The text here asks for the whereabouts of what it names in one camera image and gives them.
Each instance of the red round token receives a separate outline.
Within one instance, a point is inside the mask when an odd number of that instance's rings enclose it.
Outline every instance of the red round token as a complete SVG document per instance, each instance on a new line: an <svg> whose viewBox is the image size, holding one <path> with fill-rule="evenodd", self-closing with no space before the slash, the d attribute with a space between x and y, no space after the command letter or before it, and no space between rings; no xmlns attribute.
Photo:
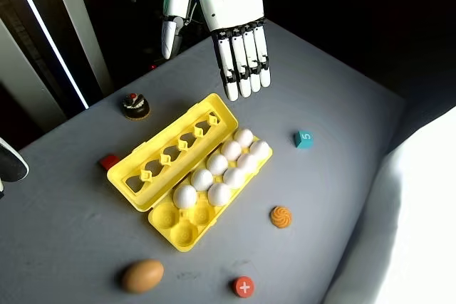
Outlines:
<svg viewBox="0 0 456 304"><path fill-rule="evenodd" d="M239 277L233 282L233 290L239 297L248 298L254 294L254 281L249 277Z"/></svg>

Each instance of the light strip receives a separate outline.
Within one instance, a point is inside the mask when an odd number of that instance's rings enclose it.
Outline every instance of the light strip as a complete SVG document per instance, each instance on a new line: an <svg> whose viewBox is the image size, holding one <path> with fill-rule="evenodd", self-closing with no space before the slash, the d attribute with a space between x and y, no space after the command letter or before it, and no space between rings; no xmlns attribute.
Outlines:
<svg viewBox="0 0 456 304"><path fill-rule="evenodd" d="M35 6L35 3L33 2L33 0L27 0L27 2L29 4L33 14L35 15L35 18L38 21L38 24L40 24L41 30L43 30L44 35L48 39L48 42L51 45L51 48L52 48L53 52L56 54L58 61L62 65L62 68L65 71L66 76L68 77L68 79L70 80L71 85L73 86L74 90L78 94L78 97L81 100L84 108L88 109L88 105L87 105L86 99L84 99L81 91L79 90L78 85L76 85L76 82L74 81L73 76L71 75L68 67L66 66L65 61L62 58L62 55L58 51L57 46L54 43L54 41L53 41L49 31L48 31L48 28L46 28L46 25L44 24L43 19L41 18L40 13L38 12L38 9Z"/></svg>

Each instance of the gray table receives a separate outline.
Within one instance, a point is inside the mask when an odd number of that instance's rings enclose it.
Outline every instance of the gray table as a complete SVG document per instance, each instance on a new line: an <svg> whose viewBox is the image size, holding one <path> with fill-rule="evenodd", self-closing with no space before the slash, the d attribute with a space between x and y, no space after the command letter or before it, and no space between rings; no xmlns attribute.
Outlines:
<svg viewBox="0 0 456 304"><path fill-rule="evenodd" d="M28 177L0 201L0 303L236 303L228 282L256 283L250 303L320 301L352 232L403 101L279 26L266 28L272 84L228 103L273 157L188 253L176 251L106 179L97 161L121 157L206 95L223 95L207 39L21 151ZM118 104L143 93L152 114L132 122ZM315 134L295 148L297 130ZM293 212L276 229L269 211ZM117 284L130 262L158 258L156 289Z"/></svg>

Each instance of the blue cube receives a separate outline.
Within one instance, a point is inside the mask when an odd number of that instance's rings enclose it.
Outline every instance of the blue cube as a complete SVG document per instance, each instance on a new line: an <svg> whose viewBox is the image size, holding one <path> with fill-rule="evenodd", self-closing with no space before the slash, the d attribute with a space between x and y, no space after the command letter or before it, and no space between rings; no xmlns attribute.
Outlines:
<svg viewBox="0 0 456 304"><path fill-rule="evenodd" d="M309 131L298 131L294 134L294 142L299 149L310 149L314 145L314 135Z"/></svg>

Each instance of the yellow egg carton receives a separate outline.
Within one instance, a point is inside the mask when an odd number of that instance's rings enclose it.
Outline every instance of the yellow egg carton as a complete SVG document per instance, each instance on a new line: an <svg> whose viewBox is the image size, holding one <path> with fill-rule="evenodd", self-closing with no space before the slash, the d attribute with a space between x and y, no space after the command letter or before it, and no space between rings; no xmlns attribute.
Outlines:
<svg viewBox="0 0 456 304"><path fill-rule="evenodd" d="M222 99L211 94L111 167L108 179L138 211L153 208L148 217L150 224L178 251L187 252L272 156L270 149L256 170L246 175L243 185L232 190L228 204L212 206L207 192L198 192L194 207L178 209L172 200L174 190L190 183L192 171L205 168L207 158L219 153L224 141L233 139L237 126ZM222 176L214 177L215 182L222 182Z"/></svg>

